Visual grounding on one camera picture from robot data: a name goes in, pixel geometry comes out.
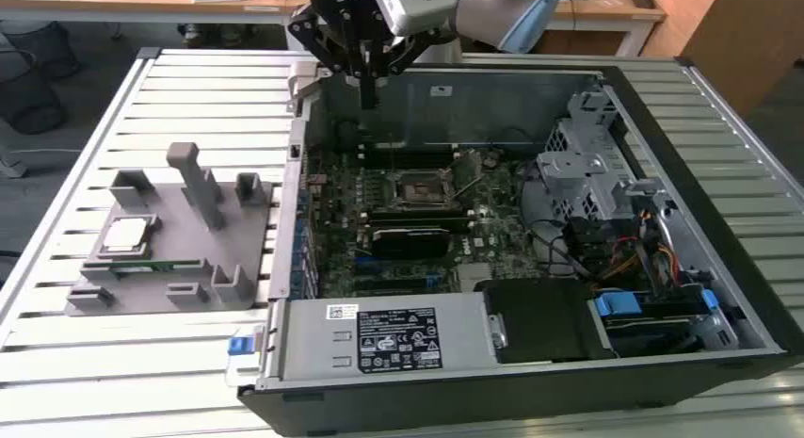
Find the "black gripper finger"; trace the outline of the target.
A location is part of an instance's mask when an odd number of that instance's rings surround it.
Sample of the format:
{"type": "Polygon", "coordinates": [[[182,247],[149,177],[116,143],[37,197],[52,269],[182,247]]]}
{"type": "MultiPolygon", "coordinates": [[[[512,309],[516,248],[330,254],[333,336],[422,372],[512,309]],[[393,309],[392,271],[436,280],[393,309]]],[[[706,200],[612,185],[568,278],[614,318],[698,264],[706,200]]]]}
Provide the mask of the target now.
{"type": "Polygon", "coordinates": [[[440,39],[441,30],[429,29],[404,37],[396,44],[390,41],[370,42],[370,108],[378,104],[378,80],[402,73],[424,50],[440,39]]]}
{"type": "Polygon", "coordinates": [[[288,29],[329,70],[357,81],[360,108],[372,109],[373,77],[361,52],[364,44],[358,39],[358,17],[352,5],[325,5],[321,11],[308,5],[292,17],[288,29]]]}

